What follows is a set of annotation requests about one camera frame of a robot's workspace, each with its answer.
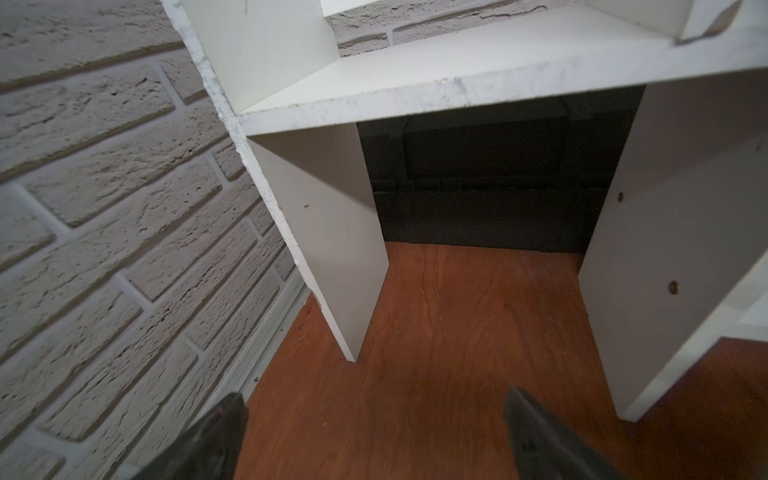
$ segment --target baseboard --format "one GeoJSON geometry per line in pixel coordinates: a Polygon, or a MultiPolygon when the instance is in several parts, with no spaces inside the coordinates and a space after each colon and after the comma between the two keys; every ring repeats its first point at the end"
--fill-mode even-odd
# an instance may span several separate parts
{"type": "Polygon", "coordinates": [[[723,336],[732,339],[768,342],[768,326],[753,325],[752,323],[734,323],[723,336]]]}
{"type": "Polygon", "coordinates": [[[245,342],[199,415],[204,415],[230,392],[240,392],[248,400],[257,384],[253,379],[261,378],[309,295],[310,289],[304,285],[299,269],[293,269],[280,294],[245,342]]]}

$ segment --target mortar line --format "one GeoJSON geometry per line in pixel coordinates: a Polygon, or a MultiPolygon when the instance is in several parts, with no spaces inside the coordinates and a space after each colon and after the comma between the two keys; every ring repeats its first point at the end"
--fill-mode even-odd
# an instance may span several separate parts
{"type": "Polygon", "coordinates": [[[216,158],[214,158],[213,147],[208,149],[208,151],[205,153],[205,156],[208,159],[208,164],[214,170],[214,175],[216,175],[216,178],[219,180],[222,190],[229,190],[232,187],[232,182],[227,180],[227,175],[224,175],[221,167],[219,167],[219,164],[216,162],[216,158]]]}
{"type": "Polygon", "coordinates": [[[72,234],[72,229],[64,222],[58,219],[49,209],[45,207],[40,200],[30,194],[26,188],[21,184],[14,182],[10,186],[10,191],[13,193],[16,200],[24,205],[29,213],[35,216],[40,223],[53,232],[56,238],[67,239],[72,234]]]}
{"type": "Polygon", "coordinates": [[[193,342],[193,341],[190,339],[190,337],[188,337],[188,336],[187,336],[187,334],[186,334],[186,333],[181,333],[181,334],[179,335],[179,338],[180,338],[180,339],[181,339],[181,341],[184,343],[184,345],[186,345],[186,346],[190,347],[190,349],[191,349],[193,352],[195,352],[195,354],[197,355],[197,358],[198,358],[198,359],[200,359],[200,361],[201,361],[201,362],[202,362],[202,361],[205,359],[205,357],[206,357],[206,353],[205,353],[205,350],[203,350],[203,349],[201,349],[199,346],[197,346],[197,344],[196,344],[195,342],[193,342]]]}
{"type": "Polygon", "coordinates": [[[253,230],[253,232],[256,234],[256,239],[259,240],[259,244],[261,244],[264,241],[264,237],[259,232],[259,229],[256,228],[256,224],[253,222],[253,219],[250,217],[250,215],[247,215],[245,217],[245,222],[248,223],[248,226],[253,230]]]}
{"type": "Polygon", "coordinates": [[[68,442],[67,440],[62,440],[37,430],[37,426],[34,423],[30,424],[30,426],[18,436],[16,442],[22,442],[32,447],[36,447],[37,449],[61,455],[66,458],[67,462],[82,457],[88,448],[91,447],[92,443],[92,441],[89,442],[87,439],[83,442],[68,442]]]}
{"type": "MultiPolygon", "coordinates": [[[[277,261],[277,257],[279,257],[282,253],[283,253],[282,250],[278,252],[278,254],[275,256],[275,261],[277,261]]],[[[280,272],[277,271],[277,267],[275,267],[274,263],[272,263],[272,266],[270,266],[270,272],[274,275],[278,285],[280,285],[280,290],[282,290],[283,287],[286,285],[286,281],[283,280],[283,278],[280,276],[280,272]]]]}
{"type": "Polygon", "coordinates": [[[181,99],[179,92],[177,92],[173,84],[171,84],[170,79],[165,74],[165,71],[161,67],[160,62],[156,58],[150,58],[149,65],[152,66],[154,73],[157,74],[157,78],[160,79],[160,83],[165,88],[165,92],[170,97],[170,100],[174,103],[174,107],[179,111],[186,111],[187,104],[184,103],[184,100],[181,99]]]}
{"type": "Polygon", "coordinates": [[[112,282],[123,293],[128,295],[132,300],[141,306],[144,312],[151,312],[154,310],[155,303],[149,300],[136,286],[125,276],[124,270],[117,272],[112,276],[112,282]]]}

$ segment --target shelf side panel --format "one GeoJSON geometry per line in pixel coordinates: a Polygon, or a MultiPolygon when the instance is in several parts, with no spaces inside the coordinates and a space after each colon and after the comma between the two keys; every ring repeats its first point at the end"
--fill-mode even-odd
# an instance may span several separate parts
{"type": "Polygon", "coordinates": [[[289,248],[304,260],[296,263],[354,361],[389,268],[357,126],[248,141],[295,239],[289,248]]]}
{"type": "Polygon", "coordinates": [[[768,70],[646,87],[579,273],[620,418],[765,292],[766,185],[768,70]]]}

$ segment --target wooden floor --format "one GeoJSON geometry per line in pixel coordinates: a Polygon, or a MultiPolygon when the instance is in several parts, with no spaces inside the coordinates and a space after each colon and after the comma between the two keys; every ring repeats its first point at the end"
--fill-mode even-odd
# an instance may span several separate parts
{"type": "Polygon", "coordinates": [[[638,424],[622,422],[579,256],[387,250],[357,363],[304,306],[248,402],[237,480],[517,478],[502,418],[512,385],[629,478],[768,478],[768,343],[722,339],[638,424]]]}

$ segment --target white shelf unit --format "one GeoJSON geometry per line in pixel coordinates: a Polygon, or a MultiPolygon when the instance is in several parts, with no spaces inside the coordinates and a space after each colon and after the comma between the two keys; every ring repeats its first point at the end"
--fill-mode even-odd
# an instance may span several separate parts
{"type": "Polygon", "coordinates": [[[340,58],[240,121],[246,134],[266,134],[765,66],[764,25],[677,45],[576,6],[340,58]]]}
{"type": "Polygon", "coordinates": [[[587,0],[347,58],[326,17],[366,0],[162,2],[350,361],[389,267],[357,121],[649,84],[581,274],[621,418],[768,291],[768,71],[711,76],[768,67],[765,0],[587,0]]]}

